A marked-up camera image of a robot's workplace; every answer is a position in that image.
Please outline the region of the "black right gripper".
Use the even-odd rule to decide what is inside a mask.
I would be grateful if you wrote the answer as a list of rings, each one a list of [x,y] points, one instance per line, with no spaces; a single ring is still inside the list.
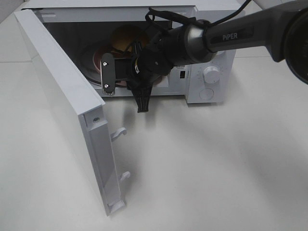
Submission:
[[[140,79],[135,71],[136,57],[116,58],[111,53],[105,53],[101,58],[101,85],[103,94],[112,96],[116,83],[128,81],[139,83]]]

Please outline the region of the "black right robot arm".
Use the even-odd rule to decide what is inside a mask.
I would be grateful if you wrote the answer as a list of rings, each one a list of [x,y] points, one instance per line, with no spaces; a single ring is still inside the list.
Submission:
[[[219,51],[264,46],[273,61],[285,60],[302,82],[308,80],[308,3],[295,0],[240,17],[239,12],[216,22],[188,18],[153,8],[145,16],[158,34],[146,46],[136,39],[129,59],[101,59],[101,85],[112,95],[116,65],[124,69],[123,81],[136,97],[149,96],[153,83],[176,66],[207,63]]]

